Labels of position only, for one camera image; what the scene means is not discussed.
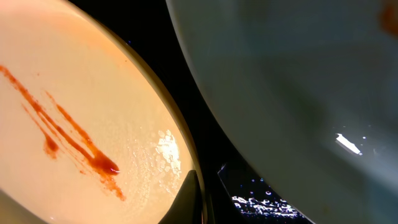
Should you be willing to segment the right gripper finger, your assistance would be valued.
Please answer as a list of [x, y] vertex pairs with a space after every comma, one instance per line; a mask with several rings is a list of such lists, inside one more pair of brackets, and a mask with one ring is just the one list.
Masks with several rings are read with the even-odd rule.
[[202, 199], [195, 170], [190, 170], [172, 206], [159, 224], [202, 224]]

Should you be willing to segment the yellow plate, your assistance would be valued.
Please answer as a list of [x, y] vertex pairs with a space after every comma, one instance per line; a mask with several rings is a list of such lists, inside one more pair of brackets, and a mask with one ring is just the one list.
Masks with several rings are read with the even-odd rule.
[[175, 103], [117, 35], [66, 1], [1, 2], [2, 223], [159, 223], [195, 168]]

